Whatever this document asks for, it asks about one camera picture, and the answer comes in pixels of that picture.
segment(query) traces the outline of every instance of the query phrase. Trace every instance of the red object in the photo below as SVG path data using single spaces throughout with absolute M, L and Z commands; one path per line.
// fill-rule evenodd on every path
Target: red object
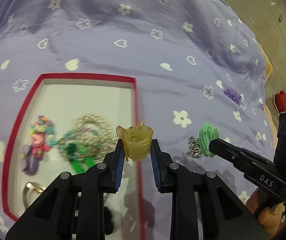
M 38 77 L 38 79 L 33 84 L 32 88 L 28 92 L 25 101 L 23 102 L 21 109 L 18 112 L 16 120 L 14 122 L 12 132 L 8 139 L 5 157 L 4 157 L 4 165 L 3 165 L 3 173 L 2 173 L 2 204 L 3 211 L 6 215 L 8 215 L 12 220 L 17 221 L 18 218 L 12 214 L 9 210 L 8 199 L 7 199 L 7 187 L 8 187 L 8 178 L 9 178 L 9 169 L 10 162 L 12 158 L 13 148 L 15 139 L 19 130 L 19 127 L 22 123 L 25 112 L 30 104 L 35 92 L 37 91 L 39 85 L 44 79 L 88 79 L 88 80 L 102 80 L 102 81 L 114 81 L 114 82 L 124 82 L 133 84 L 134 90 L 134 122 L 135 126 L 139 124 L 139 111 L 138 111 L 138 96 L 136 90 L 136 79 L 133 77 L 126 76 L 117 76 L 117 75 L 109 75 L 109 74 L 96 74 L 96 73 L 48 73 L 42 74 Z M 142 193 L 142 175 L 141 175 L 141 166 L 140 162 L 136 163 L 137 165 L 137 192 L 138 192 L 138 202 L 139 202 L 139 219 L 140 219 L 140 239 L 145 239 L 145 228 L 144 228 L 144 217 L 143 217 L 143 193 Z
M 283 90 L 274 95 L 274 105 L 279 113 L 286 111 L 286 93 Z

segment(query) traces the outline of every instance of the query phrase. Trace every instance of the bed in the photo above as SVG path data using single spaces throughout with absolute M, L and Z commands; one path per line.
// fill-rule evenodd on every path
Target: bed
M 0 0 L 0 142 L 40 74 L 131 76 L 139 117 L 162 151 L 191 171 L 215 171 L 245 203 L 256 186 L 217 156 L 187 156 L 188 138 L 210 123 L 272 159 L 265 70 L 254 33 L 222 0 Z M 157 192 L 150 158 L 139 166 L 140 237 L 169 239 L 171 195 Z M 2 239 L 13 223 L 0 194 Z

